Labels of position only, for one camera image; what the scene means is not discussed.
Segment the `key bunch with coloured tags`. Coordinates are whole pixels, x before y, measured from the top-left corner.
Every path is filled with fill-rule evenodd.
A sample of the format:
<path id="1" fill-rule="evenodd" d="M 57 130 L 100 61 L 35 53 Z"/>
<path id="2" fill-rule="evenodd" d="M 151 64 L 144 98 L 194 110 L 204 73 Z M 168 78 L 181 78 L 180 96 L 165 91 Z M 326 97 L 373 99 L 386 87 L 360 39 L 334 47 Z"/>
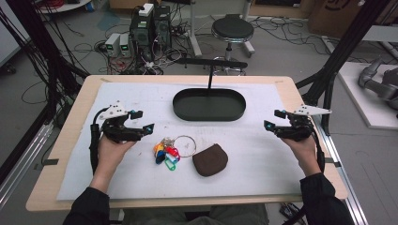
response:
<path id="1" fill-rule="evenodd" d="M 153 147 L 155 163 L 157 165 L 164 163 L 169 171 L 174 171 L 182 158 L 192 157 L 196 150 L 195 139 L 188 135 L 163 138 Z"/>

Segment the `white floor platform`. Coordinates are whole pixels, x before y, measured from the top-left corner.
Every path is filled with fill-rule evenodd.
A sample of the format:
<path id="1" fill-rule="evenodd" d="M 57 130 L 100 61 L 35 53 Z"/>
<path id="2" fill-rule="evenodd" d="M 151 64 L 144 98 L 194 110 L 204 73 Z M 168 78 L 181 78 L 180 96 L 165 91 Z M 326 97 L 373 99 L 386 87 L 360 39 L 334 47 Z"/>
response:
<path id="1" fill-rule="evenodd" d="M 398 130 L 398 112 L 376 93 L 359 87 L 360 73 L 366 67 L 365 63 L 346 62 L 339 71 L 340 80 L 369 128 Z"/>

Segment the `person's left hand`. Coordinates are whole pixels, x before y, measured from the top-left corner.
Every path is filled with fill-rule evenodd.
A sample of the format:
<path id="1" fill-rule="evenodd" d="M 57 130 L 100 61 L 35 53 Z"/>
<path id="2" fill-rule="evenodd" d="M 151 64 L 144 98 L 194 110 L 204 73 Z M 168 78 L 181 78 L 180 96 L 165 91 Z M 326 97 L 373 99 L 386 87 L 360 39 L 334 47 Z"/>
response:
<path id="1" fill-rule="evenodd" d="M 99 164 L 95 175 L 112 177 L 126 153 L 134 145 L 135 142 L 114 142 L 102 136 L 99 141 Z"/>

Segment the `brown pouch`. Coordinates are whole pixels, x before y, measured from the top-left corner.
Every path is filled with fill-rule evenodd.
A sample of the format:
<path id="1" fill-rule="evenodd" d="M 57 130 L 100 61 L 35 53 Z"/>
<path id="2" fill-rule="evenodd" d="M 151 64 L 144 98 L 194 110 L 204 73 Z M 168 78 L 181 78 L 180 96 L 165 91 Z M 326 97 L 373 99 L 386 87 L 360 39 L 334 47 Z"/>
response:
<path id="1" fill-rule="evenodd" d="M 192 157 L 192 162 L 200 175 L 209 177 L 225 169 L 228 156 L 217 143 L 214 143 L 209 148 L 195 154 Z"/>

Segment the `white box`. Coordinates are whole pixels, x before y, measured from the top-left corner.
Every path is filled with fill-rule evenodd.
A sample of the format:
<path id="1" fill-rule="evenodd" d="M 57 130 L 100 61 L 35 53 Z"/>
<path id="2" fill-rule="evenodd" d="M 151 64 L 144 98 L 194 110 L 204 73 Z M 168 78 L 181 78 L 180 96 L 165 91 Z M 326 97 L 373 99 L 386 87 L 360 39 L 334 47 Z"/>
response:
<path id="1" fill-rule="evenodd" d="M 150 3 L 145 3 L 142 8 L 139 10 L 139 15 L 148 17 L 150 13 L 153 11 L 154 5 Z"/>

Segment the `black computer tower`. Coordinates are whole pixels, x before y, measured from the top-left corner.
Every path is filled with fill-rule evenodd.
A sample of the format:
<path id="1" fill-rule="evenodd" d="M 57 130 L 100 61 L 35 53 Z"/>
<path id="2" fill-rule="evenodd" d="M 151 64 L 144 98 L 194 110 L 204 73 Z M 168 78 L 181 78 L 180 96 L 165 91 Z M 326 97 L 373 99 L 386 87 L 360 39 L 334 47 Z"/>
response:
<path id="1" fill-rule="evenodd" d="M 154 26 L 151 16 L 140 16 L 135 13 L 130 23 L 130 36 L 132 39 L 136 58 L 151 62 L 154 58 L 152 44 L 154 40 Z"/>
<path id="2" fill-rule="evenodd" d="M 169 6 L 157 6 L 154 11 L 155 34 L 164 50 L 172 46 L 170 14 Z"/>

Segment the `grey power supply unit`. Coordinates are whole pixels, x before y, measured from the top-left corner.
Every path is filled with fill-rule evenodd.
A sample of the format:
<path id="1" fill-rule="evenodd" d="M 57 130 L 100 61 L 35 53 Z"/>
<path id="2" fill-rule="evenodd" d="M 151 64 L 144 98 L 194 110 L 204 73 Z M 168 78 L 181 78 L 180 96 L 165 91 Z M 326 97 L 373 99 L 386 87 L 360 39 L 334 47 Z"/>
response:
<path id="1" fill-rule="evenodd" d="M 120 35 L 118 33 L 111 34 L 105 41 L 105 47 L 110 57 L 118 57 L 120 54 Z"/>
<path id="2" fill-rule="evenodd" d="M 128 34 L 120 35 L 119 46 L 123 57 L 131 57 L 130 36 Z"/>

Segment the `black T-shaped stand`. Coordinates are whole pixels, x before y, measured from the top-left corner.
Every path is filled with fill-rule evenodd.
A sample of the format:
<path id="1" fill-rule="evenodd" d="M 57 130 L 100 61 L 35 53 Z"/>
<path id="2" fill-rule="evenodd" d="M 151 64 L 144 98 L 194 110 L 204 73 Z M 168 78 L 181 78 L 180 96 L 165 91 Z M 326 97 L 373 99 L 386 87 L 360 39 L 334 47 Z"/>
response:
<path id="1" fill-rule="evenodd" d="M 246 68 L 248 66 L 245 62 L 239 61 L 225 61 L 225 60 L 213 60 L 213 59 L 197 59 L 197 58 L 179 58 L 176 60 L 178 64 L 187 65 L 202 65 L 210 66 L 209 78 L 207 88 L 210 89 L 212 85 L 214 67 L 230 67 L 230 68 Z"/>

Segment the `black oval tray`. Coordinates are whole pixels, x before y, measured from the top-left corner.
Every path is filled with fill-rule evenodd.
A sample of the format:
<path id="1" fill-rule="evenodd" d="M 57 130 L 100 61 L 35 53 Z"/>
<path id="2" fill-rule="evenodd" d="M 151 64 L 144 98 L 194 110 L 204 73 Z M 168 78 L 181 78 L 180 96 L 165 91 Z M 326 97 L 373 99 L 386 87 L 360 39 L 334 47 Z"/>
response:
<path id="1" fill-rule="evenodd" d="M 238 120 L 246 110 L 246 100 L 239 92 L 224 88 L 188 88 L 173 98 L 173 110 L 186 121 Z"/>

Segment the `round white table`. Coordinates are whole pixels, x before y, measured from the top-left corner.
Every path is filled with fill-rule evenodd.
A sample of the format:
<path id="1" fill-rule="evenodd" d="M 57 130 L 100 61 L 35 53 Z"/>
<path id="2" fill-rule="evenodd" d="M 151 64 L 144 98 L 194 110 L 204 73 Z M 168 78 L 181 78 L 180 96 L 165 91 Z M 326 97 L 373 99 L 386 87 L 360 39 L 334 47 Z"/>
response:
<path id="1" fill-rule="evenodd" d="M 46 14 L 65 12 L 69 10 L 74 10 L 76 8 L 84 7 L 87 4 L 90 4 L 92 0 L 79 0 L 79 3 L 69 4 L 65 2 L 62 6 L 50 6 L 45 2 L 41 2 L 41 6 L 38 8 L 40 12 Z"/>

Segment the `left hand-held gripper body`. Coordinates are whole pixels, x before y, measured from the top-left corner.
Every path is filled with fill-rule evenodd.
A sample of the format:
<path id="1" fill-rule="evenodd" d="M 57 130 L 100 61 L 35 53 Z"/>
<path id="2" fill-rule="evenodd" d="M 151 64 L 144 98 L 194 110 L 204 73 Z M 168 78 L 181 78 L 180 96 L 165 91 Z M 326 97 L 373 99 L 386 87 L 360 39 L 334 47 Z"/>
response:
<path id="1" fill-rule="evenodd" d="M 130 119 L 124 106 L 117 101 L 104 109 L 99 114 L 99 119 L 103 120 L 101 131 L 110 140 L 120 142 L 138 142 L 143 135 L 143 128 L 126 127 L 125 122 Z"/>

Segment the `person's right hand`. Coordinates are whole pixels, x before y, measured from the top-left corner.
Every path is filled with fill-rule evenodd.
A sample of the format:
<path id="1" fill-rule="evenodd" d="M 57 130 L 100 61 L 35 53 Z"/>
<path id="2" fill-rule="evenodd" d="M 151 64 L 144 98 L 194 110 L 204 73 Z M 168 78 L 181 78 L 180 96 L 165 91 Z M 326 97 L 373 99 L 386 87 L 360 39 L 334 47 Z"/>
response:
<path id="1" fill-rule="evenodd" d="M 283 139 L 283 142 L 292 150 L 298 160 L 298 165 L 306 176 L 321 172 L 315 156 L 316 145 L 313 138 L 307 138 L 300 142 Z"/>

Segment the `black round stool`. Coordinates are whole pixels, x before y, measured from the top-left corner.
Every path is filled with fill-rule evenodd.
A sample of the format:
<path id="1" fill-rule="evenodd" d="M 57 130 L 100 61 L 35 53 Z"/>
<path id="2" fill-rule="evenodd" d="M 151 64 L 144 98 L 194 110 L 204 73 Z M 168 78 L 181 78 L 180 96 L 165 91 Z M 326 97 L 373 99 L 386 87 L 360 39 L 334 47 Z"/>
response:
<path id="1" fill-rule="evenodd" d="M 227 14 L 224 18 L 216 20 L 211 26 L 211 34 L 218 40 L 227 43 L 224 56 L 217 56 L 215 60 L 235 62 L 231 56 L 232 45 L 242 44 L 253 37 L 253 26 L 240 18 L 238 14 Z"/>

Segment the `cardboard box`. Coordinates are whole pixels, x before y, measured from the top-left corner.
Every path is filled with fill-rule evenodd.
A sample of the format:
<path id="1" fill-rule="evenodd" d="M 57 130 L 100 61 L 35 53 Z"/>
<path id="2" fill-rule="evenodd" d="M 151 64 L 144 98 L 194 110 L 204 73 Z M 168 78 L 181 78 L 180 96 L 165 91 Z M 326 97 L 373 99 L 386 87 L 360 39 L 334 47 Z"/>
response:
<path id="1" fill-rule="evenodd" d="M 370 0 L 314 0 L 308 19 L 312 34 L 342 38 L 364 5 Z"/>

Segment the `aluminium rail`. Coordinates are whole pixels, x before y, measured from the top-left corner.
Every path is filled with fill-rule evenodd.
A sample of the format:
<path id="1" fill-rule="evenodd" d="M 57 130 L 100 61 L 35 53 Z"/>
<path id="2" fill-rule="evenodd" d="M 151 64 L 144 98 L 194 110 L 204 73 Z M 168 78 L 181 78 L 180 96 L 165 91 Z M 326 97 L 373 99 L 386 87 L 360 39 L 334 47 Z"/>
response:
<path id="1" fill-rule="evenodd" d="M 344 199 L 344 203 L 347 206 L 355 225 L 369 225 L 356 196 L 355 190 L 349 181 L 348 174 L 345 171 L 344 164 L 339 156 L 333 139 L 321 126 L 321 116 L 315 115 L 313 120 L 318 130 L 319 137 L 324 144 L 324 149 L 326 151 L 325 156 L 327 158 L 333 158 L 335 161 L 340 161 L 342 164 L 342 167 L 336 168 L 333 164 L 327 163 L 325 170 L 325 174 L 336 189 L 336 196 Z"/>
<path id="2" fill-rule="evenodd" d="M 23 149 L 22 155 L 6 176 L 5 181 L 0 185 L 0 211 L 6 206 L 14 190 L 27 174 L 28 169 L 50 138 L 53 130 L 54 123 L 42 125 L 32 140 Z"/>

